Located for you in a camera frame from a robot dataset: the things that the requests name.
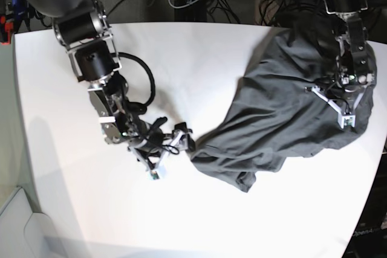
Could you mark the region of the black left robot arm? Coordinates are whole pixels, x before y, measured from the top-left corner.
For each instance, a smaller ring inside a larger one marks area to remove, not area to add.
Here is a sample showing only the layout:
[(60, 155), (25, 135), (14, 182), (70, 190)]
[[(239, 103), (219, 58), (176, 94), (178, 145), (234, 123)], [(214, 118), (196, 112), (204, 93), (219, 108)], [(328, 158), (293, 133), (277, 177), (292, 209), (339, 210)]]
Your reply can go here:
[(367, 0), (324, 0), (324, 3), (327, 14), (341, 20), (335, 30), (340, 47), (338, 87), (346, 92), (366, 88), (375, 78), (375, 69), (368, 63), (367, 32), (360, 17), (360, 13), (368, 9)]

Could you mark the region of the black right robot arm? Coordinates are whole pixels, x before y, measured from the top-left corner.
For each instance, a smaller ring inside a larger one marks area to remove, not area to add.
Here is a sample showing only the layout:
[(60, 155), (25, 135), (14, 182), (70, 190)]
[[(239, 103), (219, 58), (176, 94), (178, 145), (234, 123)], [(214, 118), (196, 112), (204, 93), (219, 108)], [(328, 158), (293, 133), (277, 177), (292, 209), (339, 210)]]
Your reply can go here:
[[(155, 98), (155, 80), (150, 68), (137, 56), (116, 50), (111, 27), (100, 0), (27, 0), (52, 20), (58, 42), (66, 49), (78, 81), (89, 84), (89, 99), (99, 115), (107, 143), (126, 143), (139, 161), (150, 163), (181, 151), (193, 152), (195, 142), (185, 123), (166, 134), (166, 118), (153, 123), (141, 119)], [(120, 74), (121, 60), (142, 66), (149, 78), (150, 96), (144, 103), (129, 100), (128, 83)]]

